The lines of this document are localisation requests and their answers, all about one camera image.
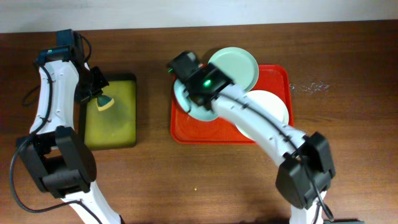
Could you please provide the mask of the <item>white cream plate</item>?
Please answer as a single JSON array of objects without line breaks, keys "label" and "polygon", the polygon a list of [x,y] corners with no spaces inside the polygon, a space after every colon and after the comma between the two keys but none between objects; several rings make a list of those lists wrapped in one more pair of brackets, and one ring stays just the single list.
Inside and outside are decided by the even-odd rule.
[{"label": "white cream plate", "polygon": [[255,101],[263,110],[284,124],[289,123],[289,111],[285,103],[275,94],[265,90],[253,90],[245,94]]}]

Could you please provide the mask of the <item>light blue plate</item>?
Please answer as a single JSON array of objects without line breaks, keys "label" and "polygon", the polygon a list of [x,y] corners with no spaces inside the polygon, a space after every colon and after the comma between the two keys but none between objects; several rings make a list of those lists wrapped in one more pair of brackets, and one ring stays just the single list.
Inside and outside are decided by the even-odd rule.
[{"label": "light blue plate", "polygon": [[174,95],[181,109],[190,117],[205,122],[218,118],[218,115],[212,112],[212,110],[207,110],[204,106],[195,104],[189,98],[188,91],[180,80],[175,80],[174,82]]}]

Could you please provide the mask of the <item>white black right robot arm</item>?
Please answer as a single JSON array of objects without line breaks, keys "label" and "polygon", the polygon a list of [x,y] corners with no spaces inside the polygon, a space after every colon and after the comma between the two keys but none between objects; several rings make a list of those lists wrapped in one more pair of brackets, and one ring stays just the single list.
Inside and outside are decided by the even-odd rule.
[{"label": "white black right robot arm", "polygon": [[214,66],[193,69],[178,79],[194,102],[239,126],[274,161],[275,186],[293,208],[291,223],[322,223],[322,213],[334,221],[324,197],[336,171],[322,134],[307,136],[274,118]]}]

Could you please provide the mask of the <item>yellow green sponge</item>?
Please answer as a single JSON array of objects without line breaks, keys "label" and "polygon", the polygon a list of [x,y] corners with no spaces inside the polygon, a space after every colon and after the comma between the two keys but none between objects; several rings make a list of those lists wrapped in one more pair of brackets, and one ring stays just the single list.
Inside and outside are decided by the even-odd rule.
[{"label": "yellow green sponge", "polygon": [[100,95],[96,98],[96,107],[98,111],[104,111],[114,105],[114,99],[107,95]]}]

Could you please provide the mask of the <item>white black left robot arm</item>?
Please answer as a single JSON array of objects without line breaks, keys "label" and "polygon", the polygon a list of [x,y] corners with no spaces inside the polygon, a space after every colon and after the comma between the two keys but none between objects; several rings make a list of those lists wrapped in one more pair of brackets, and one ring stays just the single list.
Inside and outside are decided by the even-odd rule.
[{"label": "white black left robot arm", "polygon": [[42,51],[35,64],[41,79],[37,114],[11,162],[19,157],[39,190],[62,200],[40,212],[69,205],[85,223],[123,223],[101,193],[93,153],[73,124],[74,102],[102,96],[108,81],[68,47]]}]

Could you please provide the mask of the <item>mint green plate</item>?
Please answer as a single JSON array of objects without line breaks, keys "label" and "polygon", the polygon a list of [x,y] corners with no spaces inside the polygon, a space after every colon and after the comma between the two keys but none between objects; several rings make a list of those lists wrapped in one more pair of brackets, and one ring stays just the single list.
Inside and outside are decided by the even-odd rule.
[{"label": "mint green plate", "polygon": [[256,59],[246,50],[238,47],[227,47],[215,52],[209,63],[216,65],[245,92],[251,91],[259,78],[259,65]]}]

